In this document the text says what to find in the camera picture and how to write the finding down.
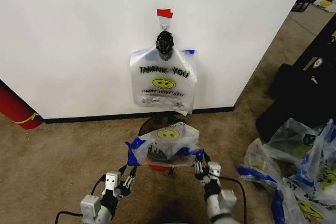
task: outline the baseboard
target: baseboard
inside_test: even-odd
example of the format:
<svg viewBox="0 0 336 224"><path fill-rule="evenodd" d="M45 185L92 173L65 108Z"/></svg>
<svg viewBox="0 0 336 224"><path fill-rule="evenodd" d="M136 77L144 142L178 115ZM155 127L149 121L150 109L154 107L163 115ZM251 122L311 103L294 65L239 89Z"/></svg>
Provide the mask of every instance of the baseboard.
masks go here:
<svg viewBox="0 0 336 224"><path fill-rule="evenodd" d="M230 112L234 110L233 107L221 107L211 109L197 109L193 110L193 114L201 113L216 113L216 112ZM83 116L79 118L51 118L44 119L45 123L75 123L75 122L89 122L115 119L130 119L130 118L151 118L153 116L165 115L181 115L177 112L150 112L150 113L135 113L135 114L119 114L119 115L98 115L98 116Z"/></svg>

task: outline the red cylinder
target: red cylinder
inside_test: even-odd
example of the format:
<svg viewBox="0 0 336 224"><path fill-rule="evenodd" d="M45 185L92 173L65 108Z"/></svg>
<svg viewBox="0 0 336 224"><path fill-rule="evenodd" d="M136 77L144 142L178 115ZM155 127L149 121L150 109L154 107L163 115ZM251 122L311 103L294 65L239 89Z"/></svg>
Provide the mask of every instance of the red cylinder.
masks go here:
<svg viewBox="0 0 336 224"><path fill-rule="evenodd" d="M170 167L170 166L150 165L150 167L154 170L159 170L161 172L163 172L165 170L171 170L172 169L172 167Z"/></svg>
<svg viewBox="0 0 336 224"><path fill-rule="evenodd" d="M0 86L0 112L26 130L42 123L35 111L2 86Z"/></svg>

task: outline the brown carpet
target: brown carpet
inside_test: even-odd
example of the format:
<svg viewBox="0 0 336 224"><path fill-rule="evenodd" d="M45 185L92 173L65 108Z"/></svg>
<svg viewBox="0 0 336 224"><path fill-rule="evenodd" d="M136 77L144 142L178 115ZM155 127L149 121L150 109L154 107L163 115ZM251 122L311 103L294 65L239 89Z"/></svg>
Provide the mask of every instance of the brown carpet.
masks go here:
<svg viewBox="0 0 336 224"><path fill-rule="evenodd" d="M314 38L309 28L298 24L301 19L307 21L312 12L318 16L314 22L319 22L320 28L330 18L315 7L301 16L295 14L295 19L288 17L234 112L185 118L200 131L200 146L221 164L222 176L239 178L235 166L243 162L246 148L258 137L255 121L272 103L267 90L275 73L282 63L294 63ZM145 120L44 124L26 131L0 115L1 223L54 223L60 210L79 212L80 201L100 175L125 164L124 141L133 140ZM272 223L271 197L239 180L246 190L248 223ZM243 223L240 188L232 182L222 182L222 186L235 191L238 203L233 216ZM79 221L79 217L61 216L59 223ZM207 223L203 189L192 168L177 168L168 176L140 167L132 194L118 204L113 220L115 224L164 222Z"/></svg>

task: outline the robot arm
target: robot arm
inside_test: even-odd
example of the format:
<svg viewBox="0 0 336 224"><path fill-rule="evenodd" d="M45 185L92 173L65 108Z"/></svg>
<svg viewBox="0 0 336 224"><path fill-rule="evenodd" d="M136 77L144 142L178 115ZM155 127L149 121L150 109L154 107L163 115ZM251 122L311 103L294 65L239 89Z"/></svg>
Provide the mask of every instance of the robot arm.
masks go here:
<svg viewBox="0 0 336 224"><path fill-rule="evenodd" d="M207 205L207 214L213 224L238 224L231 218L232 208L237 198L232 190L222 190L219 176L221 166L217 162L211 162L209 156L204 153L206 166L202 167L199 157L195 159L195 177L204 187L204 200Z"/></svg>
<svg viewBox="0 0 336 224"><path fill-rule="evenodd" d="M103 197L87 195L80 203L80 209L83 214L82 224L109 224L113 219L117 204L124 196L131 194L134 184L135 172L133 168L126 181L121 181L121 176L126 166L119 169L118 172L106 173L105 189L102 192Z"/></svg>

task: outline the plastic bag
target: plastic bag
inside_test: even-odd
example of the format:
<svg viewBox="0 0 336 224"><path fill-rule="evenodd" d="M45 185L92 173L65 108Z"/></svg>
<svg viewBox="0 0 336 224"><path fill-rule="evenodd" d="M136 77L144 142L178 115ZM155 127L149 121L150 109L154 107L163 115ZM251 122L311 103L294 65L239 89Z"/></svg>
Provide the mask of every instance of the plastic bag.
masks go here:
<svg viewBox="0 0 336 224"><path fill-rule="evenodd" d="M244 165L237 166L238 173L245 180L262 184L269 191L277 189L282 175L278 164L268 155L259 138L248 147Z"/></svg>
<svg viewBox="0 0 336 224"><path fill-rule="evenodd" d="M314 146L290 178L304 188L314 200L336 205L336 127L332 120L325 125Z"/></svg>
<svg viewBox="0 0 336 224"><path fill-rule="evenodd" d="M312 149L316 137L323 128L324 125L311 129L290 118L264 147L271 157L299 167L301 160Z"/></svg>
<svg viewBox="0 0 336 224"><path fill-rule="evenodd" d="M134 52L130 61L134 103L191 114L197 83L194 54L195 50L173 47L166 61L155 46Z"/></svg>
<svg viewBox="0 0 336 224"><path fill-rule="evenodd" d="M290 179L282 179L275 197L278 195L280 197L274 199L272 205L274 206L275 202L280 201L282 209L280 207L272 208L275 220L281 220L280 216L283 214L286 224L335 223L336 210L333 207L313 200L309 194Z"/></svg>
<svg viewBox="0 0 336 224"><path fill-rule="evenodd" d="M192 166L195 155L202 156L198 147L199 131L185 123L152 131L126 144L128 165Z"/></svg>

